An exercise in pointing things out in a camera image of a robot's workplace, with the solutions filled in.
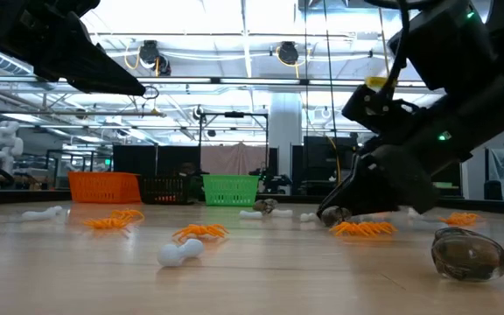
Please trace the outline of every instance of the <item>humanoid robot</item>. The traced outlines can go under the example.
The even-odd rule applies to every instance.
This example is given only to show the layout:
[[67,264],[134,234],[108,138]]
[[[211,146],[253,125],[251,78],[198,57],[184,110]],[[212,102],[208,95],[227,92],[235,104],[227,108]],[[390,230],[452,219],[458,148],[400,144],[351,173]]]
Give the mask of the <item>humanoid robot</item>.
[[18,128],[18,122],[0,124],[0,168],[9,174],[13,173],[15,157],[23,154],[23,139],[17,136]]

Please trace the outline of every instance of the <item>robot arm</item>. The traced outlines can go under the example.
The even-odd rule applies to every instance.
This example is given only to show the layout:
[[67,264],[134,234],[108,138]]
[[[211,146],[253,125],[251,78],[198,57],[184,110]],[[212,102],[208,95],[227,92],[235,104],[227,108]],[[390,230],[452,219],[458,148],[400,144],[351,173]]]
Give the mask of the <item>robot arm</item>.
[[[406,0],[397,4],[410,6]],[[320,205],[317,215],[327,225],[336,207],[350,215],[396,211],[398,205],[412,205],[420,214],[430,210],[437,199],[431,175],[466,161],[474,148],[504,131],[504,1],[492,1],[487,25],[469,0],[417,5],[420,13],[389,46],[397,61],[403,62],[401,54],[409,59],[429,89],[443,88],[446,95],[428,108],[405,108],[390,97],[393,88],[356,89],[342,115],[377,136]]]

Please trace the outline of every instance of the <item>white toy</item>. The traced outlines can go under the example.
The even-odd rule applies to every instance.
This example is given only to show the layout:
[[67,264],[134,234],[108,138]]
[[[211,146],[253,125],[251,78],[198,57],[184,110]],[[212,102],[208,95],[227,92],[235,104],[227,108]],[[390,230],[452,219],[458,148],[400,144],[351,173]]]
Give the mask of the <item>white toy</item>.
[[241,211],[239,213],[241,219],[251,219],[251,220],[261,220],[263,214],[261,212],[249,212],[249,211]]
[[56,215],[63,210],[61,206],[52,206],[43,212],[27,211],[21,215],[23,221],[44,221],[56,217]]
[[1,122],[0,168],[12,175],[15,157],[23,154],[23,140],[17,137],[18,122]]
[[293,210],[273,210],[271,215],[274,218],[290,218],[293,216]]
[[165,267],[178,267],[185,258],[194,258],[203,253],[200,240],[189,239],[183,245],[166,244],[158,252],[157,261]]
[[316,220],[315,213],[303,213],[301,214],[301,222],[310,222]]

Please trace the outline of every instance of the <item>orange plastic toy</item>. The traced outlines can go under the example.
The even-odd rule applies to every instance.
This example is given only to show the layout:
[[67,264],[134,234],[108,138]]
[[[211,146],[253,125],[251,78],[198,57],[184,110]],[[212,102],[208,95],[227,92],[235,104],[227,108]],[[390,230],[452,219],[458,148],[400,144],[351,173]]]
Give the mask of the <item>orange plastic toy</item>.
[[341,222],[335,227],[330,229],[335,236],[340,236],[347,232],[349,235],[364,235],[364,236],[376,236],[380,232],[386,234],[392,234],[398,230],[390,223],[387,222],[362,222],[362,223],[351,223],[351,222]]
[[474,213],[453,213],[448,219],[439,217],[438,219],[448,225],[472,226],[481,217]]
[[199,226],[195,224],[190,224],[188,227],[182,228],[179,231],[177,231],[175,234],[172,235],[172,237],[180,235],[180,237],[178,238],[179,240],[191,234],[196,236],[211,235],[211,236],[225,237],[225,233],[228,234],[228,231],[221,224],[212,224],[208,226]]
[[130,221],[137,216],[141,217],[140,220],[145,220],[144,214],[137,210],[115,210],[110,214],[110,218],[117,218],[121,220],[129,219]]
[[86,220],[83,224],[95,229],[125,229],[137,216],[141,217],[138,221],[145,219],[144,214],[137,210],[115,210],[109,218]]

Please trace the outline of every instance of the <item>metal frame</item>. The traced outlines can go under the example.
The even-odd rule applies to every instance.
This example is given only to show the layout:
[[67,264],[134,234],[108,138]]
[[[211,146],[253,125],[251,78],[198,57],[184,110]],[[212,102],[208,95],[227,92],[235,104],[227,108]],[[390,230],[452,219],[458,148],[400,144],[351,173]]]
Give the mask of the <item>metal frame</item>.
[[[262,129],[266,132],[266,151],[265,151],[265,159],[264,159],[264,164],[266,165],[266,168],[268,167],[268,155],[270,154],[270,143],[269,143],[269,135],[270,135],[270,115],[268,114],[253,114],[253,113],[242,113],[242,112],[225,112],[223,114],[220,113],[200,113],[199,114],[199,141],[198,141],[198,147],[199,147],[199,168],[201,169],[201,134],[203,133],[203,129],[206,128],[209,123],[211,123],[215,118],[218,116],[225,116],[225,117],[231,117],[234,116],[235,114],[238,114],[239,116],[243,117],[252,117],[259,125],[262,127]],[[213,118],[206,123],[206,125],[203,125],[204,118],[207,116],[212,116]],[[256,117],[263,117],[266,120],[266,126],[265,128],[260,124],[260,122],[257,121]]]

